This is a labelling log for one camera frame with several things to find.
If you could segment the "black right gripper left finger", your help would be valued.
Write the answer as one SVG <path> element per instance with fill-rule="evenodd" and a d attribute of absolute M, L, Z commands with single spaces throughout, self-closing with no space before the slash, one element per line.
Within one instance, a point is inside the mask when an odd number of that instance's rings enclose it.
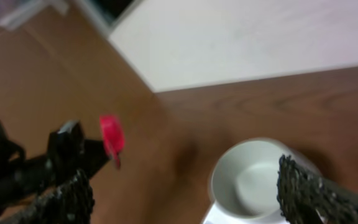
<path fill-rule="evenodd" d="M 93 189 L 81 169 L 55 190 L 37 197 L 25 209 L 0 224 L 90 224 L 94 207 Z"/>

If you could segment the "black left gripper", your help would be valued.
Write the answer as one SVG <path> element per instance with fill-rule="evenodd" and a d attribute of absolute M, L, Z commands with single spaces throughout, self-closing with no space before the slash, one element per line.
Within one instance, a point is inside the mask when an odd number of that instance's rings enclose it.
<path fill-rule="evenodd" d="M 0 216 L 13 203 L 64 183 L 78 169 L 92 178 L 108 161 L 103 142 L 85 138 L 77 121 L 51 132 L 46 153 L 31 159 L 0 122 Z"/>

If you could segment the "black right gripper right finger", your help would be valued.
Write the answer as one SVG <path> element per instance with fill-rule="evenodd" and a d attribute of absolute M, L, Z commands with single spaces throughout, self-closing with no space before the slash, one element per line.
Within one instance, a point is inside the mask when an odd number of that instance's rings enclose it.
<path fill-rule="evenodd" d="M 291 224 L 358 224 L 358 194 L 313 173 L 291 156 L 279 159 L 277 190 L 281 216 Z"/>

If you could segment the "red measuring scoop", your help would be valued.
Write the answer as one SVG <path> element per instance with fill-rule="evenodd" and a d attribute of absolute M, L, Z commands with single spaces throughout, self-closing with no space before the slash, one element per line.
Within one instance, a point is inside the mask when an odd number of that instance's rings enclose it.
<path fill-rule="evenodd" d="M 114 161 L 117 169 L 121 168 L 120 153 L 124 149 L 125 138 L 119 120 L 114 115 L 99 117 L 99 125 L 106 155 Z"/>

